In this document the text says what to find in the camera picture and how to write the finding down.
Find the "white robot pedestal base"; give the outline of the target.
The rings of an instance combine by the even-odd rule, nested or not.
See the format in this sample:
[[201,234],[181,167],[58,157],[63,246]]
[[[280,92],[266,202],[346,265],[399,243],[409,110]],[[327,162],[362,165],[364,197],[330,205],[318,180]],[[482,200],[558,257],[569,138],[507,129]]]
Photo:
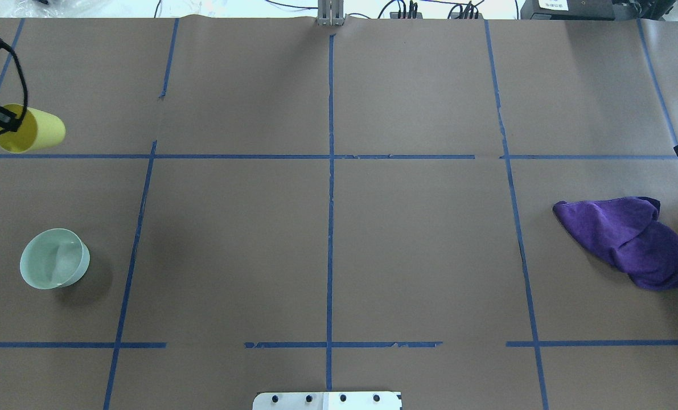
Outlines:
[[256,395],[253,409],[402,409],[400,392],[263,392]]

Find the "yellow plastic cup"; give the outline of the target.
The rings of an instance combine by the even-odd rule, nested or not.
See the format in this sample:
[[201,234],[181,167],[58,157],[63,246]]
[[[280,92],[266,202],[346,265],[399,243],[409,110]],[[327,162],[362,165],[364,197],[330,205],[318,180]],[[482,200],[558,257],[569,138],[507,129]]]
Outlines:
[[65,134],[65,125],[60,117],[28,108],[16,132],[0,134],[0,148],[13,154],[44,150],[62,143]]

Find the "mint green bowl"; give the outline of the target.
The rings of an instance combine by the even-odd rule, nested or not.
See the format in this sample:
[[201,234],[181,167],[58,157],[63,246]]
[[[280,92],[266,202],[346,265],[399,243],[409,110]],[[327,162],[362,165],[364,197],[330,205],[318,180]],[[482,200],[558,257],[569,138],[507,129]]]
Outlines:
[[37,290],[71,286],[84,277],[91,250],[73,231],[53,228],[36,235],[22,251],[19,272]]

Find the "purple microfiber cloth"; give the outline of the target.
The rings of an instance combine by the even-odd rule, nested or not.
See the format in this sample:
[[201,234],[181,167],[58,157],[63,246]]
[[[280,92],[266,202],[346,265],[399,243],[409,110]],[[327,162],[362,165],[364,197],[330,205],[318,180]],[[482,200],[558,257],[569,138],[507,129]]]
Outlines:
[[557,202],[552,210],[583,249],[644,290],[678,288],[678,235],[659,220],[661,203],[646,196]]

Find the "aluminium frame post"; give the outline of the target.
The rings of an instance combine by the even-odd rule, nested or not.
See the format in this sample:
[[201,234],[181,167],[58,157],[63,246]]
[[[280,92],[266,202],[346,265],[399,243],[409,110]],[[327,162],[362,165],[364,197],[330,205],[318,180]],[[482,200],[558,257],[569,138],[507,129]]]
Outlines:
[[344,12],[344,0],[318,0],[317,18],[318,26],[344,26],[346,13]]

